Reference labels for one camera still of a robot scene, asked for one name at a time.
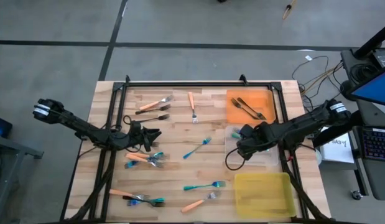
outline floor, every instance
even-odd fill
[[[21,187],[11,196],[3,223],[16,217],[21,223],[55,222],[67,194],[80,141],[63,126],[33,119],[39,98],[61,101],[86,119],[96,81],[123,80],[126,74],[132,80],[235,80],[240,74],[289,80],[307,55],[325,55],[333,67],[340,50],[359,47],[385,26],[385,0],[299,0],[282,21],[288,3],[0,0],[0,117],[14,124],[13,140],[45,151],[41,161],[25,160]],[[141,42],[152,45],[139,47]],[[168,43],[182,47],[160,47]],[[223,45],[191,49],[194,44]],[[224,49],[228,44],[234,49]],[[247,45],[256,50],[243,50]],[[325,57],[315,59],[295,78],[304,83],[326,63]],[[344,70],[335,75],[346,80]],[[337,93],[326,81],[313,104]],[[354,102],[336,99],[357,110]],[[352,170],[326,164],[320,169],[333,218],[385,223],[385,202],[350,197],[349,190],[357,188]]]

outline wooden table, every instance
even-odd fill
[[[281,83],[289,119],[304,114],[297,82],[281,81]],[[106,122],[112,85],[113,82],[97,83],[88,118],[88,121],[97,127]],[[170,118],[167,120],[144,123],[147,128],[160,128],[162,135],[156,141],[160,144],[154,150],[163,151],[169,156],[169,160],[164,169],[151,167],[148,164],[139,164],[132,169],[125,169],[124,164],[127,159],[124,155],[126,151],[119,151],[116,157],[112,189],[139,192],[154,198],[165,197],[166,207],[152,208],[145,204],[127,207],[126,201],[120,196],[111,195],[107,222],[285,222],[288,220],[288,218],[245,220],[240,219],[236,214],[232,184],[235,174],[282,172],[282,169],[280,164],[273,167],[244,166],[238,171],[230,171],[225,167],[225,127],[228,125],[225,98],[227,89],[232,88],[236,87],[128,88],[124,114],[131,115],[132,119],[155,118],[158,114],[170,113]],[[258,89],[261,87],[237,87],[237,89],[241,88]],[[194,95],[198,124],[192,124],[188,91],[192,91]],[[134,115],[138,107],[171,94],[174,95],[174,100],[171,102],[169,110]],[[278,97],[276,96],[275,99],[276,106],[279,108]],[[125,124],[123,124],[123,131],[128,131],[128,126]],[[201,144],[207,136],[213,138],[209,145],[197,151],[187,160],[182,158],[184,154]],[[81,153],[90,148],[92,148],[91,142],[84,142]],[[93,190],[99,154],[100,151],[95,150],[78,160],[65,218],[75,214]],[[297,150],[297,158],[304,190],[322,213],[330,217],[315,153],[311,149],[302,147]],[[222,188],[221,197],[204,203],[194,211],[182,214],[180,212],[182,207],[203,199],[208,192],[212,191],[211,189],[201,189],[184,192],[183,186],[207,184],[214,180],[227,181],[227,186]],[[296,193],[294,193],[294,197],[296,211],[300,217]],[[100,202],[97,207],[97,214],[99,214]]]

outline orange tray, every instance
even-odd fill
[[[240,97],[245,101],[254,111],[261,113],[266,117],[266,120],[253,119],[245,112],[247,110],[250,114],[257,116],[255,112],[247,106],[239,102]],[[234,98],[245,110],[239,109],[232,104],[231,99]],[[226,113],[227,122],[233,124],[260,124],[263,121],[271,124],[275,121],[275,107],[272,91],[270,90],[227,90],[226,98]]]

